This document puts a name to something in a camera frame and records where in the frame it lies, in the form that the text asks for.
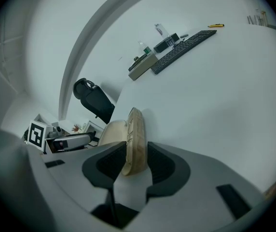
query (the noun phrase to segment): desk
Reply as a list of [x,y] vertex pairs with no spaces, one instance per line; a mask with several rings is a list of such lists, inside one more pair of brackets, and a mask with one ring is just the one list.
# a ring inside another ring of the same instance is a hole
[[[136,107],[147,141],[214,157],[266,191],[276,181],[276,30],[216,30],[158,75],[148,70],[128,79],[111,121]],[[150,183],[150,172],[133,178]],[[116,196],[132,194],[126,181],[116,181]]]

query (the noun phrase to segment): black keyboard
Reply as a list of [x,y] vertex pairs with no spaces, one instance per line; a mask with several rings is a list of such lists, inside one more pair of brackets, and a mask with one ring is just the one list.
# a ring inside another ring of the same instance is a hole
[[174,49],[170,51],[168,54],[163,56],[160,60],[158,60],[153,66],[151,70],[158,74],[164,68],[166,68],[169,64],[173,63],[183,54],[187,53],[189,50],[200,44],[202,41],[206,40],[210,36],[216,33],[216,30],[203,30],[199,33],[196,33],[191,38],[186,41],[181,41],[179,44],[174,46]]

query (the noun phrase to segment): pen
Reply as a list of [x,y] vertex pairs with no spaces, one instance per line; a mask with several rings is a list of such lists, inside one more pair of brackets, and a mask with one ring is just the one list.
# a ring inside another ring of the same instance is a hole
[[213,24],[213,25],[210,25],[208,26],[209,28],[222,28],[224,27],[225,25],[224,24]]

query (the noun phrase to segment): bottle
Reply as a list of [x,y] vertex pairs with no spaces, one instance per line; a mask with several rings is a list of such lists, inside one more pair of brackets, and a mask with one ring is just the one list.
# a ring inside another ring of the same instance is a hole
[[173,46],[175,44],[175,41],[172,39],[162,24],[155,24],[155,29],[163,37],[168,46]]
[[138,43],[140,45],[141,50],[144,51],[145,54],[149,54],[151,52],[151,49],[142,41],[138,41]]

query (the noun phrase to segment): beige box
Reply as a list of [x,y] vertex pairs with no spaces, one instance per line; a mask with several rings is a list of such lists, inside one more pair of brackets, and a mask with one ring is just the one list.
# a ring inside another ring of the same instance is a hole
[[153,64],[158,61],[158,58],[153,52],[150,52],[147,57],[135,66],[128,74],[128,76],[135,81],[138,77],[144,74]]

